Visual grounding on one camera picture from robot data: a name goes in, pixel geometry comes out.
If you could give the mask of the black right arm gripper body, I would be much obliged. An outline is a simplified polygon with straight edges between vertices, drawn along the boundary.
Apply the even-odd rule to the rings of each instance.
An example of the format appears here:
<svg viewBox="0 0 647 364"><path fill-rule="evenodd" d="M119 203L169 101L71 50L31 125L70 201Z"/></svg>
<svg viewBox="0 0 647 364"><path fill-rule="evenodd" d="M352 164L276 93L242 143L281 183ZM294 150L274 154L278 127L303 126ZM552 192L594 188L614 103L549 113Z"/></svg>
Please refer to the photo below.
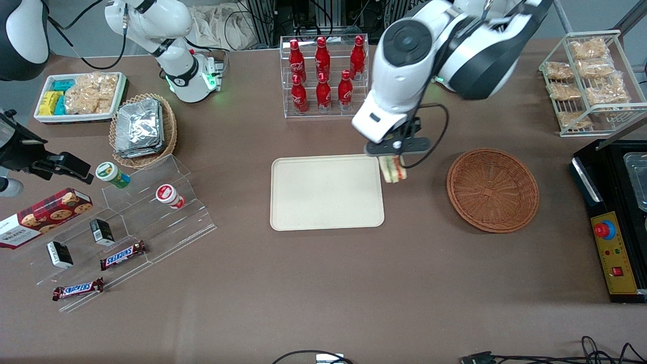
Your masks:
<svg viewBox="0 0 647 364"><path fill-rule="evenodd" d="M15 110L1 112L2 118L2 168L35 175L51 175L48 169L50 152L45 149L46 139L32 133L15 121Z"/></svg>

